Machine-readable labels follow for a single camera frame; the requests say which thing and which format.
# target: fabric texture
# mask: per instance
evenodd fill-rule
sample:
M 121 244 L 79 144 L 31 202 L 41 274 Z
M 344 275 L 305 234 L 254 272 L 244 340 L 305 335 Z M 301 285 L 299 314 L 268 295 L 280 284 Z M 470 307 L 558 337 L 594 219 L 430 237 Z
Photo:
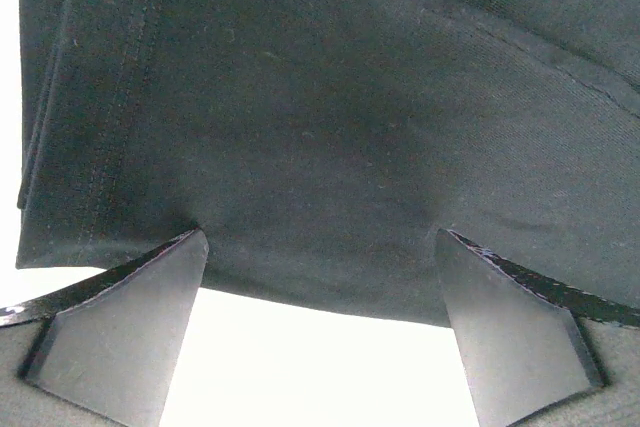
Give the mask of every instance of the fabric texture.
M 19 268 L 197 225 L 204 287 L 446 326 L 451 228 L 640 307 L 640 0 L 21 2 Z

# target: black fabric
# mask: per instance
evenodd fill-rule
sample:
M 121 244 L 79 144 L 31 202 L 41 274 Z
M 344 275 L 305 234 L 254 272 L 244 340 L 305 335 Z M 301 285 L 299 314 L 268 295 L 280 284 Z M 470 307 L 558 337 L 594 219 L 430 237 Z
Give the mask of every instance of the black fabric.
M 453 228 L 640 307 L 640 0 L 52 2 L 18 267 L 199 225 L 205 287 L 447 325 Z
M 53 68 L 53 46 L 60 21 L 60 10 L 64 0 L 20 0 L 20 31 L 22 60 L 23 109 L 23 162 L 27 162 L 28 147 L 35 124 L 35 106 L 39 97 L 47 95 Z

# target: stitched seam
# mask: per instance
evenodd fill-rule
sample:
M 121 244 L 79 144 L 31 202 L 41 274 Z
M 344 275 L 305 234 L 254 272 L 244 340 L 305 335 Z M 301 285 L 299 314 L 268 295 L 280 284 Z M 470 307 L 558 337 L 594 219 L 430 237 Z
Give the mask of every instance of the stitched seam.
M 119 72 L 118 72 L 118 80 L 116 81 L 116 87 L 115 87 L 115 91 L 113 93 L 113 98 L 112 98 L 112 100 L 111 100 L 111 102 L 109 104 L 109 107 L 107 109 L 106 118 L 104 119 L 105 123 L 109 120 L 109 116 L 111 115 L 111 111 L 113 110 L 113 107 L 114 107 L 115 102 L 117 100 L 117 96 L 118 96 L 119 91 L 120 91 L 120 83 L 122 82 L 122 77 L 124 75 L 124 68 L 125 68 L 125 65 L 126 65 L 127 54 L 128 54 L 129 47 L 130 47 L 130 45 L 128 43 L 128 40 L 129 40 L 129 37 L 131 36 L 132 31 L 133 31 L 133 19 L 134 19 L 135 14 L 136 14 L 136 7 L 137 7 L 136 0 L 131 0 L 131 3 L 132 3 L 132 5 L 131 5 L 131 13 L 129 14 L 128 29 L 127 29 L 127 36 L 126 36 L 127 43 L 125 44 L 125 49 L 124 49 L 124 52 L 123 52 L 123 55 L 122 55 L 122 60 L 120 62 L 120 69 L 119 69 Z M 87 202 L 85 204 L 84 211 L 88 211 L 89 210 L 89 206 L 90 206 L 91 201 L 92 201 L 93 192 L 94 192 L 94 186 L 95 186 L 95 183 L 96 183 L 96 177 L 98 176 L 98 162 L 97 162 L 97 160 L 100 158 L 100 154 L 101 154 L 102 149 L 105 148 L 104 144 L 105 144 L 105 135 L 104 135 L 104 130 L 101 129 L 100 142 L 99 142 L 99 145 L 96 146 L 96 148 L 95 148 L 93 161 L 91 162 L 91 166 L 92 166 L 91 167 L 91 177 L 89 179 L 89 185 L 87 186 Z M 83 221 L 82 221 L 79 233 L 78 233 L 78 240 L 77 240 L 78 245 L 82 245 L 82 247 L 80 248 L 80 250 L 78 252 L 76 261 L 80 260 L 82 254 L 85 251 L 86 245 L 88 245 L 91 242 L 91 240 L 93 239 L 93 229 L 95 228 L 95 222 L 96 222 L 96 220 L 93 218 L 93 215 L 92 215 L 91 225 L 89 226 L 88 240 L 87 240 L 86 244 L 82 245 L 83 232 L 84 232 L 85 226 L 86 226 L 86 222 L 84 221 L 84 218 L 83 218 Z
M 414 4 L 415 4 L 415 3 L 418 3 L 416 0 L 408 0 L 408 1 L 409 1 L 409 2 L 411 2 L 411 3 L 414 3 Z M 433 14 L 433 15 L 436 15 L 436 16 L 439 16 L 439 17 L 443 17 L 443 18 L 445 18 L 445 19 L 447 19 L 447 20 L 450 20 L 450 21 L 452 21 L 452 22 L 456 22 L 456 23 L 458 23 L 458 22 L 459 22 L 459 20 L 458 20 L 458 19 L 456 19 L 456 18 L 455 18 L 455 17 L 453 17 L 453 16 L 446 15 L 444 12 L 438 12 L 438 11 L 436 11 L 436 10 L 432 9 L 432 8 L 425 8 L 424 10 L 425 10 L 425 11 L 427 11 L 427 12 L 429 12 L 429 13 L 431 13 L 431 14 Z M 531 52 L 529 52 L 528 50 L 526 50 L 526 49 L 522 48 L 521 46 L 519 46 L 519 45 L 517 45 L 517 44 L 515 44 L 515 43 L 512 43 L 512 42 L 508 41 L 507 39 L 505 39 L 505 38 L 504 38 L 504 37 L 502 37 L 502 36 L 496 35 L 495 33 L 493 33 L 493 32 L 491 32 L 491 31 L 489 31 L 487 28 L 483 27 L 481 24 L 478 24 L 477 22 L 473 22 L 473 24 L 471 24 L 471 27 L 472 27 L 475 31 L 477 31 L 478 33 L 483 33 L 483 34 L 485 34 L 485 35 L 487 35 L 487 36 L 491 37 L 492 39 L 498 40 L 498 41 L 500 41 L 500 42 L 504 43 L 505 45 L 508 45 L 509 47 L 513 47 L 513 48 L 515 48 L 515 49 L 517 49 L 517 50 L 519 50 L 519 51 L 523 52 L 523 53 L 524 53 L 524 54 L 526 54 L 529 58 L 531 58 L 531 59 L 535 60 L 536 62 L 540 63 L 541 65 L 545 66 L 546 68 L 551 69 L 551 70 L 554 70 L 554 71 L 556 71 L 556 72 L 559 72 L 559 73 L 561 73 L 561 74 L 564 74 L 564 75 L 568 76 L 570 79 L 574 80 L 575 82 L 577 82 L 578 84 L 580 84 L 582 87 L 584 87 L 584 88 L 586 88 L 587 90 L 590 90 L 590 91 L 592 91 L 592 92 L 595 92 L 596 94 L 599 94 L 599 95 L 601 95 L 601 96 L 605 97 L 609 102 L 611 102 L 613 105 L 615 105 L 616 107 L 618 107 L 620 110 L 622 110 L 622 111 L 624 111 L 625 113 L 627 113 L 627 114 L 631 115 L 632 117 L 634 117 L 634 118 L 636 118 L 636 119 L 639 119 L 639 120 L 640 120 L 640 114 L 638 114 L 638 113 L 636 113 L 635 111 L 633 111 L 633 110 L 629 109 L 628 107 L 625 107 L 624 105 L 622 105 L 620 102 L 618 102 L 618 101 L 616 100 L 616 98 L 615 98 L 611 93 L 607 92 L 606 90 L 604 90 L 604 89 L 602 89 L 602 88 L 600 88 L 600 87 L 597 87 L 597 86 L 595 86 L 595 85 L 592 85 L 592 84 L 590 84 L 589 82 L 585 82 L 585 81 L 584 81 L 584 80 L 582 80 L 580 77 L 576 76 L 575 74 L 571 73 L 570 71 L 568 71 L 568 70 L 566 70 L 566 69 L 563 69 L 563 68 L 561 68 L 561 67 L 559 67 L 559 66 L 556 66 L 556 65 L 549 65 L 549 63 L 548 63 L 548 62 L 545 62 L 543 59 L 540 59 L 539 57 L 536 57 L 535 55 L 533 55 L 533 54 L 532 54 Z M 548 43 L 548 45 L 552 45 L 552 46 L 554 46 L 554 47 L 559 47 L 559 46 L 558 46 L 558 45 L 556 45 L 555 43 L 549 42 L 549 41 L 547 41 L 546 39 L 544 39 L 543 37 L 540 37 L 540 36 L 538 36 L 538 35 L 536 35 L 536 37 L 537 37 L 537 38 L 540 38 L 540 39 L 541 39 L 541 40 L 543 40 L 544 42 Z M 609 68 L 609 67 L 605 67 L 605 66 L 603 66 L 603 65 L 602 65 L 602 64 L 600 64 L 600 63 L 595 63 L 595 62 L 592 62 L 592 61 L 590 61 L 590 60 L 587 60 L 587 59 L 585 59 L 585 58 L 584 58 L 584 57 L 582 57 L 582 56 L 575 56 L 575 57 L 576 57 L 576 58 L 579 58 L 579 59 L 581 59 L 581 60 L 583 60 L 583 61 L 586 61 L 586 62 L 588 62 L 588 63 L 590 63 L 590 64 L 592 64 L 592 65 L 597 65 L 598 67 L 601 67 L 601 68 L 603 68 L 603 69 L 607 70 L 608 72 L 610 72 L 610 73 L 612 73 L 612 74 L 614 74 L 614 75 L 618 76 L 618 77 L 619 77 L 620 79 L 622 79 L 622 80 L 625 82 L 625 84 L 626 84 L 626 85 L 628 85 L 628 86 L 629 86 L 629 87 L 630 87 L 634 92 L 637 92 L 637 90 L 636 90 L 636 89 L 635 89 L 635 88 L 634 88 L 634 87 L 629 83 L 629 81 L 628 81 L 628 80 L 627 80 L 627 79 L 626 79 L 622 74 L 620 74 L 619 72 L 617 72 L 616 70 L 613 70 L 613 69 L 611 69 L 611 68 Z
M 148 2 L 149 0 L 143 0 L 142 1 L 142 13 L 143 13 L 143 17 L 141 20 L 141 25 L 140 25 L 140 29 L 139 29 L 139 33 L 138 33 L 138 37 L 135 40 L 135 54 L 133 56 L 133 58 L 135 59 L 134 61 L 134 65 L 139 66 L 140 65 L 140 61 L 138 59 L 138 56 L 140 55 L 140 50 L 142 48 L 142 39 L 144 37 L 145 34 L 145 30 L 147 27 L 147 10 L 148 10 Z M 125 49 L 125 58 L 128 55 L 128 49 L 129 49 L 129 44 L 127 44 L 127 48 Z M 132 85 L 133 85 L 133 75 L 134 73 L 131 72 L 129 74 L 129 79 L 127 82 L 127 87 L 125 90 L 125 95 L 124 95 L 124 99 L 122 100 L 122 104 L 118 105 L 119 107 L 119 111 L 117 111 L 115 113 L 115 115 L 117 117 L 115 117 L 114 119 L 114 123 L 111 127 L 111 130 L 109 131 L 108 135 L 104 135 L 104 132 L 102 132 L 103 134 L 103 139 L 105 143 L 109 142 L 109 139 L 113 138 L 114 133 L 117 129 L 122 129 L 122 117 L 119 115 L 121 113 L 123 113 L 124 110 L 126 110 L 127 104 L 129 103 L 129 96 L 131 95 L 131 90 L 132 90 Z M 109 107 L 109 111 L 107 113 L 107 120 L 109 118 L 109 116 L 112 114 L 113 111 L 113 107 L 115 106 L 116 102 L 112 102 L 110 107 Z M 96 204 L 95 207 L 92 211 L 92 221 L 91 221 L 91 225 L 89 226 L 89 231 L 88 231 L 88 239 L 87 239 L 87 244 L 90 244 L 91 241 L 93 240 L 93 235 L 94 235 L 94 231 L 95 231 L 95 227 L 96 227 L 96 223 L 98 221 L 98 217 L 99 217 L 99 213 L 100 213 L 100 207 L 101 207 L 101 199 L 102 199 L 102 195 L 104 193 L 104 186 L 105 186 L 105 182 L 108 176 L 108 172 L 109 172 L 109 167 L 111 165 L 111 160 L 113 158 L 113 154 L 114 154 L 114 149 L 113 149 L 113 143 L 108 143 L 108 148 L 107 148 L 107 156 L 105 158 L 104 164 L 102 165 L 102 169 L 100 172 L 100 185 L 99 185 L 99 189 L 98 189 L 98 193 L 96 195 Z
M 521 23 L 515 22 L 513 19 L 511 19 L 511 18 L 509 18 L 509 17 L 507 17 L 507 16 L 503 16 L 503 15 L 495 14 L 495 13 L 493 13 L 490 9 L 484 9 L 484 8 L 482 8 L 482 7 L 479 7 L 479 6 L 477 6 L 477 2 L 475 2 L 474 0 L 456 0 L 456 1 L 457 1 L 457 2 L 461 2 L 461 3 L 464 3 L 465 5 L 469 5 L 469 6 L 471 6 L 472 8 L 477 9 L 478 11 L 486 12 L 486 13 L 488 13 L 489 15 L 491 15 L 491 16 L 493 16 L 493 17 L 495 17 L 495 18 L 504 19 L 504 20 L 506 20 L 506 21 L 508 21 L 508 22 L 512 23 L 513 25 L 515 25 L 518 29 L 521 29 L 521 30 L 523 30 L 523 31 L 531 32 L 531 34 L 533 34 L 535 37 L 537 37 L 537 38 L 539 38 L 539 39 L 543 40 L 544 42 L 546 42 L 546 43 L 547 43 L 547 44 L 549 44 L 549 45 L 552 45 L 552 46 L 554 46 L 554 47 L 560 48 L 561 50 L 563 50 L 563 51 L 565 51 L 565 52 L 569 53 L 571 56 L 573 56 L 573 57 L 575 57 L 575 58 L 581 59 L 581 60 L 583 60 L 583 61 L 588 62 L 589 64 L 595 65 L 595 66 L 600 67 L 600 68 L 602 68 L 602 69 L 604 69 L 604 70 L 607 70 L 608 72 L 611 72 L 611 73 L 615 74 L 615 75 L 616 75 L 616 76 L 618 76 L 622 81 L 624 81 L 624 83 L 625 83 L 625 84 L 626 84 L 626 85 L 627 85 L 631 90 L 633 90 L 635 93 L 640 94 L 640 90 L 639 90 L 639 86 L 638 86 L 638 84 L 637 84 L 633 79 L 629 78 L 629 76 L 628 76 L 627 74 L 625 74 L 624 72 L 621 72 L 620 70 L 618 70 L 616 67 L 614 67 L 614 66 L 612 66 L 612 65 L 607 65 L 606 63 L 602 62 L 600 59 L 598 59 L 598 58 L 596 58 L 596 57 L 591 56 L 591 55 L 590 55 L 590 54 L 588 54 L 587 52 L 583 52 L 583 51 L 581 51 L 581 49 L 579 49 L 579 48 L 574 48 L 574 47 L 571 47 L 571 46 L 562 46 L 562 45 L 561 45 L 561 40 L 560 40 L 560 39 L 557 39 L 557 38 L 555 38 L 554 36 L 549 35 L 549 34 L 547 34 L 547 33 L 543 32 L 543 31 L 541 31 L 540 29 L 537 29 L 537 28 L 534 28 L 534 27 L 531 27 L 531 26 L 527 26 L 527 25 L 524 25 L 524 24 L 521 24 Z M 480 30 L 484 30 L 484 29 L 482 28 L 482 25 L 481 25 L 481 24 L 478 24 L 477 26 L 480 28 Z M 491 36 L 494 36 L 494 34 L 493 34 L 492 32 L 490 32 L 490 31 L 487 31 L 487 33 L 488 33 L 489 35 L 491 35 Z M 508 45 L 510 45 L 510 46 L 512 46 L 512 47 L 515 47 L 515 48 L 520 49 L 520 47 L 519 47 L 517 44 L 512 44 L 512 43 L 510 43 L 510 42 L 509 42 L 508 40 L 506 40 L 506 39 L 501 39 L 501 40 L 503 40 L 505 43 L 507 43 Z M 539 62 L 541 62 L 542 64 L 546 65 L 547 67 L 549 67 L 549 68 L 551 68 L 551 69 L 557 69 L 557 70 L 559 70 L 560 72 L 564 72 L 564 73 L 566 73 L 567 75 L 569 75 L 569 76 L 571 76 L 572 78 L 574 78 L 574 77 L 573 77 L 573 76 L 574 76 L 574 74 L 572 74 L 571 72 L 569 72 L 569 71 L 567 71 L 567 70 L 563 69 L 562 67 L 559 67 L 559 66 L 556 66 L 556 65 L 550 65 L 550 64 L 549 64 L 548 62 L 546 62 L 545 60 L 535 57 L 533 54 L 531 54 L 531 52 L 529 52 L 529 51 L 527 51 L 527 50 L 523 50 L 523 52 L 525 52 L 525 53 L 526 53 L 526 54 L 528 54 L 528 55 L 531 55 L 532 57 L 534 57 L 536 60 L 538 60 L 538 61 L 539 61 Z M 579 80 L 578 78 L 575 78 L 575 80 L 576 80 L 577 82 L 582 82 L 582 81 L 581 81 L 581 80 Z M 600 92 L 600 93 L 602 93 L 602 94 L 605 94 L 605 95 L 609 96 L 611 99 L 613 99 L 613 96 L 612 96 L 610 93 L 608 93 L 608 92 L 606 92 L 606 91 L 604 91 L 604 90 L 599 89 L 597 86 L 591 85 L 590 83 L 585 83 L 585 84 L 583 84 L 583 86 L 584 86 L 584 87 L 586 87 L 586 88 L 593 89 L 593 90 L 595 90 L 595 91 L 597 91 L 597 92 Z M 631 111 L 630 113 L 631 113 L 632 115 L 634 115 L 634 116 L 637 116 L 637 115 L 638 115 L 638 114 L 636 114 L 636 113 L 635 113 L 635 112 L 633 112 L 633 111 Z
M 149 79 L 151 77 L 151 58 L 155 49 L 155 45 L 156 45 L 156 41 L 158 38 L 158 25 L 160 23 L 160 19 L 162 18 L 162 6 L 163 6 L 163 2 L 164 0 L 159 0 L 158 5 L 156 7 L 156 19 L 155 22 L 150 26 L 150 31 L 151 31 L 151 37 L 149 39 L 148 42 L 148 54 L 147 54 L 147 62 L 144 68 L 144 73 L 143 73 L 143 77 L 142 77 L 142 86 L 143 88 L 145 86 L 148 85 L 149 83 Z M 119 170 L 122 166 L 122 161 L 124 159 L 125 156 L 125 147 L 127 145 L 127 142 L 129 140 L 129 135 L 131 133 L 131 128 L 133 126 L 135 117 L 136 117 L 136 113 L 138 111 L 138 107 L 140 107 L 140 100 L 138 99 L 135 102 L 135 106 L 132 109 L 131 113 L 129 114 L 129 118 L 128 118 L 128 122 L 125 124 L 125 128 L 123 129 L 124 135 L 122 137 L 122 142 L 120 143 L 120 151 L 119 151 L 119 156 L 114 164 L 114 174 L 111 176 L 111 183 L 109 185 L 109 188 L 107 189 L 107 193 L 106 193 L 106 206 L 108 208 L 109 205 L 113 205 L 113 195 L 114 195 L 114 191 L 115 191 L 115 186 L 116 186 L 116 182 L 118 181 L 118 175 L 119 175 Z

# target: white background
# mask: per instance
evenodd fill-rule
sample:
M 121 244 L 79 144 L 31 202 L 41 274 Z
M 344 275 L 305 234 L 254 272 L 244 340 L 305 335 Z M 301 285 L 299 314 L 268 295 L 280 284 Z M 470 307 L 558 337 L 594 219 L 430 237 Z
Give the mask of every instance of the white background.
M 21 159 L 18 0 L 0 1 L 0 306 L 7 306 L 100 271 L 13 268 L 20 228 L 15 207 Z M 478 424 L 449 329 L 200 289 L 161 427 L 209 425 Z

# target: gray surface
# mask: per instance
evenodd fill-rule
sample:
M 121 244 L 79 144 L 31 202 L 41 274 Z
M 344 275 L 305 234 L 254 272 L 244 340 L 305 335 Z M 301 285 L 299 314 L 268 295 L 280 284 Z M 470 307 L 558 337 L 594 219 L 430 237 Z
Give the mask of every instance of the gray surface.
M 606 373 L 593 395 L 549 409 L 521 427 L 637 427 L 640 425 L 640 330 L 580 320 L 590 349 Z
M 0 329 L 0 425 L 2 427 L 121 427 L 25 383 L 18 377 L 43 321 Z
M 129 427 L 158 425 L 207 252 L 195 231 L 56 315 L 26 380 Z
M 481 427 L 506 427 L 602 381 L 571 313 L 438 235 L 443 295 Z

